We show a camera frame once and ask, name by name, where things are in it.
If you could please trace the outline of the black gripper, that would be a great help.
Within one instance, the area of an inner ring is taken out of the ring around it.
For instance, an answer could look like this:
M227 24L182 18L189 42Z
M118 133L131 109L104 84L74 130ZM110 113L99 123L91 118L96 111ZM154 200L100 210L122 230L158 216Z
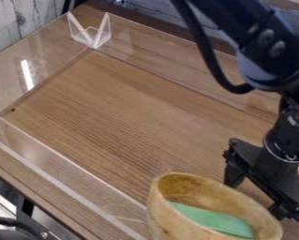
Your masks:
M237 138L229 146L223 183L238 188L249 178L273 199L274 217L299 221L299 120L279 119L262 147Z

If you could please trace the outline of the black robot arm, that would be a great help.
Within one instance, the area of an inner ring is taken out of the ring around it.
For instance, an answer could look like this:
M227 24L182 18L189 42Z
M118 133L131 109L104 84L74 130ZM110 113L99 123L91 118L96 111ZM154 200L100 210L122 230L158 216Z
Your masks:
M218 84L237 95L254 90L281 96L278 117L263 144L230 140L225 152L225 184L249 179L273 199L279 219L299 219L299 11L271 7L262 0L173 0L193 33ZM237 52L245 82L230 82L221 68L198 9L219 27Z

